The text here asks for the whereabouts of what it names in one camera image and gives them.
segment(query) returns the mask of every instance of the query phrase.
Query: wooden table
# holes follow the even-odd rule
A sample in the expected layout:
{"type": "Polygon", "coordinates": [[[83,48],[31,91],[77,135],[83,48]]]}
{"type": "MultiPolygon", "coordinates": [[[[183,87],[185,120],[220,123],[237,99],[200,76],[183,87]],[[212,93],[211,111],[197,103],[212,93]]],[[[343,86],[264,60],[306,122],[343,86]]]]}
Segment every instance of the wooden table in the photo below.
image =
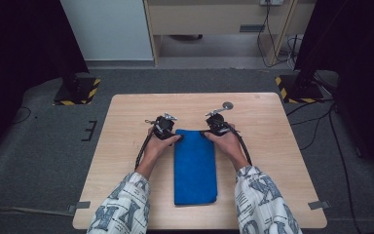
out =
{"type": "MultiPolygon", "coordinates": [[[[101,136],[73,226],[87,229],[94,212],[118,182],[133,171],[135,158],[151,125],[165,112],[178,118],[174,130],[206,130],[205,114],[221,108],[224,101],[234,104],[222,112],[225,120],[240,131],[253,165],[267,173],[278,185],[302,228],[322,228],[327,221],[323,210],[311,210],[308,203],[317,193],[300,154],[281,100],[273,93],[116,95],[101,136]]],[[[216,148],[218,197],[214,204],[176,207],[173,203],[173,147],[159,159],[150,177],[152,192],[149,229],[237,229],[234,188],[235,171],[216,148]]]]}

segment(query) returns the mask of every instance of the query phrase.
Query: hazard tape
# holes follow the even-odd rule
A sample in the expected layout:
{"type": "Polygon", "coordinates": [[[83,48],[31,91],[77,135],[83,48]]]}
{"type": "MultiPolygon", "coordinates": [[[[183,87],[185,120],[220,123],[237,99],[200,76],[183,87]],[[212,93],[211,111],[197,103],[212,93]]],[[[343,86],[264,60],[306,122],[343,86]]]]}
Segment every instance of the hazard tape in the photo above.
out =
{"type": "Polygon", "coordinates": [[[280,77],[276,77],[276,84],[279,87],[281,98],[283,98],[284,103],[312,103],[317,101],[323,101],[322,98],[290,98],[287,95],[287,91],[280,77]]]}
{"type": "Polygon", "coordinates": [[[91,87],[91,90],[90,90],[87,98],[81,99],[81,100],[65,99],[65,100],[54,101],[54,105],[89,104],[95,96],[96,90],[98,89],[99,82],[101,82],[101,79],[95,79],[93,81],[93,86],[91,87]]]}

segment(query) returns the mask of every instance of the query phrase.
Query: blue towel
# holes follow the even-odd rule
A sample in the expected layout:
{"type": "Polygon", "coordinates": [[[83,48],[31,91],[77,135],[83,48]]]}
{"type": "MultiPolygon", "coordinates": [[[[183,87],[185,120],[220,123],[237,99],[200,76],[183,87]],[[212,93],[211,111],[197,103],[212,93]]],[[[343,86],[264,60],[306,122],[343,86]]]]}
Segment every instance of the blue towel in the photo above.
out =
{"type": "Polygon", "coordinates": [[[214,144],[200,131],[176,130],[183,139],[174,145],[174,204],[205,205],[217,199],[214,144]]]}

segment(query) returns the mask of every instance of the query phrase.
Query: patterned sleeve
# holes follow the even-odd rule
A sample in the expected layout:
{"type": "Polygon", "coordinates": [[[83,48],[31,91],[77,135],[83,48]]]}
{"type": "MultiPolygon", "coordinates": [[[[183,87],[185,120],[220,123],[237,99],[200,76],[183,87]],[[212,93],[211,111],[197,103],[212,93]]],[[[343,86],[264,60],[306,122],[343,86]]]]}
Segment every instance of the patterned sleeve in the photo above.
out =
{"type": "Polygon", "coordinates": [[[256,167],[246,166],[237,172],[236,180],[236,210],[241,233],[302,233],[268,175],[256,167]]]}
{"type": "Polygon", "coordinates": [[[96,210],[87,233],[146,233],[149,195],[148,180],[128,174],[96,210]]]}

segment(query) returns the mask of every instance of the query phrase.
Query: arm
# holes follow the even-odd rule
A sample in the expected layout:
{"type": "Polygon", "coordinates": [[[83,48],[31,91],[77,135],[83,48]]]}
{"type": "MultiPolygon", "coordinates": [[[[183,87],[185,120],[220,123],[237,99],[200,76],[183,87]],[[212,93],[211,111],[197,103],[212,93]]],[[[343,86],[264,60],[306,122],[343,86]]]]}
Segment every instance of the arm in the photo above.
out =
{"type": "Polygon", "coordinates": [[[237,137],[233,133],[205,135],[229,157],[236,170],[235,201],[241,233],[302,233],[272,179],[248,164],[237,137]]]}
{"type": "Polygon", "coordinates": [[[148,179],[165,148],[180,136],[152,136],[135,172],[128,174],[96,210],[87,233],[146,233],[150,204],[148,179]]]}

